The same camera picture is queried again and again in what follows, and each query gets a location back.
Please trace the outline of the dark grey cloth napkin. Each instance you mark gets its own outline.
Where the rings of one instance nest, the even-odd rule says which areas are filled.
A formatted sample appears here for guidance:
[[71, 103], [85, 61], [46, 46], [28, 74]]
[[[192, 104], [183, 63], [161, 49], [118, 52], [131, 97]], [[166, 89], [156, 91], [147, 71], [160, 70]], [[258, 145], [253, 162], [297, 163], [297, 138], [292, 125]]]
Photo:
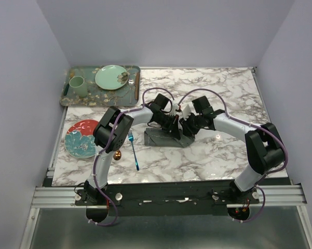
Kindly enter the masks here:
[[185, 136], [182, 129], [179, 129], [180, 139], [174, 138], [171, 134], [161, 129], [146, 128], [144, 131], [144, 145], [151, 147], [177, 147], [186, 148], [194, 143], [194, 137]]

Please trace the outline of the blue metal fork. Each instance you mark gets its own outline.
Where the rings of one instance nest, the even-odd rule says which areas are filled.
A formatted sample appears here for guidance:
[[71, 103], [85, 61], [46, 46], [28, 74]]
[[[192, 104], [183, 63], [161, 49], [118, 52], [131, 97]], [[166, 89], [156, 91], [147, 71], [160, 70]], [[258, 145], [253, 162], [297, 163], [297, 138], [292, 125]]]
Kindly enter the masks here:
[[132, 146], [136, 170], [139, 171], [139, 170], [140, 170], [140, 167], [139, 167], [138, 160], [137, 160], [137, 156], [136, 156], [135, 149], [134, 149], [134, 144], [133, 144], [134, 137], [133, 137], [133, 134], [132, 134], [132, 131], [131, 131], [131, 130], [128, 131], [128, 140], [130, 141], [131, 146]]

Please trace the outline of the copper spoon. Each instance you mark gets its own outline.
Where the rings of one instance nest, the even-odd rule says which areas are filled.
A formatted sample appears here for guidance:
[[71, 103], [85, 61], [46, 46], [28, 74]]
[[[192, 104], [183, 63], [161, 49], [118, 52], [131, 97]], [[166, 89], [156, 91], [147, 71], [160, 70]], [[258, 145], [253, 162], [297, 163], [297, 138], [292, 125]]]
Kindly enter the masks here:
[[120, 160], [121, 157], [122, 157], [122, 154], [121, 154], [121, 151], [120, 151], [120, 150], [117, 150], [117, 151], [114, 153], [114, 155], [113, 155], [113, 159], [116, 160], [116, 161]]

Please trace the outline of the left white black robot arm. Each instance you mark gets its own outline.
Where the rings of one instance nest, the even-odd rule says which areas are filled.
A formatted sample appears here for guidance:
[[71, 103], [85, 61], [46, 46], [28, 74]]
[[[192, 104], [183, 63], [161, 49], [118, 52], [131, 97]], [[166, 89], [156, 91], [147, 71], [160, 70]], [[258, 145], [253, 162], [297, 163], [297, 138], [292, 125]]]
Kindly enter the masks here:
[[112, 202], [104, 192], [108, 180], [108, 172], [111, 166], [113, 155], [119, 150], [131, 127], [139, 124], [155, 122], [165, 130], [167, 134], [179, 139], [179, 112], [181, 107], [174, 101], [171, 102], [171, 110], [164, 111], [170, 102], [162, 94], [158, 94], [155, 100], [141, 107], [120, 110], [117, 107], [107, 109], [96, 128], [93, 131], [96, 155], [92, 166], [91, 174], [84, 183], [84, 191], [87, 199], [94, 205], [101, 204], [104, 199]]

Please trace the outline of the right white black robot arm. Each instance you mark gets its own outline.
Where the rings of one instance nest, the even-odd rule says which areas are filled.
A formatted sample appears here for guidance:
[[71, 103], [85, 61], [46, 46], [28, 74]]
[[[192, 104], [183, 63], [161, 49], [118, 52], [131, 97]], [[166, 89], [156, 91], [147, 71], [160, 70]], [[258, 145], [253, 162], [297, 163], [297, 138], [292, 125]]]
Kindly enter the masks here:
[[229, 134], [246, 145], [248, 165], [230, 183], [229, 199], [240, 203], [247, 197], [247, 191], [264, 179], [266, 175], [275, 173], [274, 168], [288, 163], [288, 151], [285, 148], [277, 128], [272, 123], [254, 124], [230, 116], [227, 107], [214, 110], [206, 96], [193, 100], [194, 115], [187, 105], [179, 108], [182, 112], [180, 124], [183, 134], [193, 136], [200, 129], [209, 129]]

